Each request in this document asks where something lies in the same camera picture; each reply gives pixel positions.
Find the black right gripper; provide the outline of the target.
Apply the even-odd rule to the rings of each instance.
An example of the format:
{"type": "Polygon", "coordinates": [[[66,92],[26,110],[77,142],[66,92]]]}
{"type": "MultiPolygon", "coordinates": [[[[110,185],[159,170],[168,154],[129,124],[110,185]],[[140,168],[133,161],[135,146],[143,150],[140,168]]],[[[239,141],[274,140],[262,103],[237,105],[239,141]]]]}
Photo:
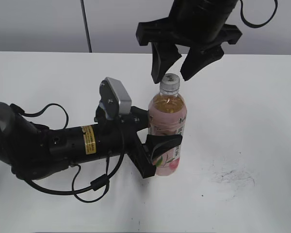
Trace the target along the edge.
{"type": "Polygon", "coordinates": [[[235,0],[176,0],[168,17],[140,22],[136,38],[140,46],[151,44],[153,82],[158,84],[170,67],[181,58],[177,45],[189,47],[181,66],[184,81],[220,60],[221,44],[235,45],[242,32],[226,23],[235,0]]]}

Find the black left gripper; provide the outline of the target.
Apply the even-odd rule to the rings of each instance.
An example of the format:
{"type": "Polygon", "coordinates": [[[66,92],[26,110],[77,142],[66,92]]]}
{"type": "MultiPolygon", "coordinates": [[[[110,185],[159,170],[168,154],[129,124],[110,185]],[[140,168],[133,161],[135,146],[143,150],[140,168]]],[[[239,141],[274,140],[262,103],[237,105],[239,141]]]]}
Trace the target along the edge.
{"type": "Polygon", "coordinates": [[[148,134],[145,145],[142,144],[137,132],[149,127],[149,114],[136,106],[131,107],[128,115],[117,116],[113,120],[108,120],[102,108],[98,107],[95,122],[95,157],[102,159],[127,154],[144,179],[155,175],[154,160],[182,143],[180,134],[148,134]]]}

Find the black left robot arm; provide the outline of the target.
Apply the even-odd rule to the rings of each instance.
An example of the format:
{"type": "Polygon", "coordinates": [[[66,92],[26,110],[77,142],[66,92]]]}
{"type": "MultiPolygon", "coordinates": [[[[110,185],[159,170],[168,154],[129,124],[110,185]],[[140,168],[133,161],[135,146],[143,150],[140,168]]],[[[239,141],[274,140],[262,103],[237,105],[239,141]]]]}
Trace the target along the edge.
{"type": "Polygon", "coordinates": [[[107,157],[127,154],[143,178],[155,175],[153,160],[179,146],[182,136],[148,135],[142,143],[138,132],[148,127],[146,110],[131,107],[127,115],[107,119],[98,107],[96,123],[52,130],[28,121],[16,105],[0,102],[0,127],[5,144],[0,142],[0,161],[12,166],[20,179],[39,180],[67,169],[107,157]]]}

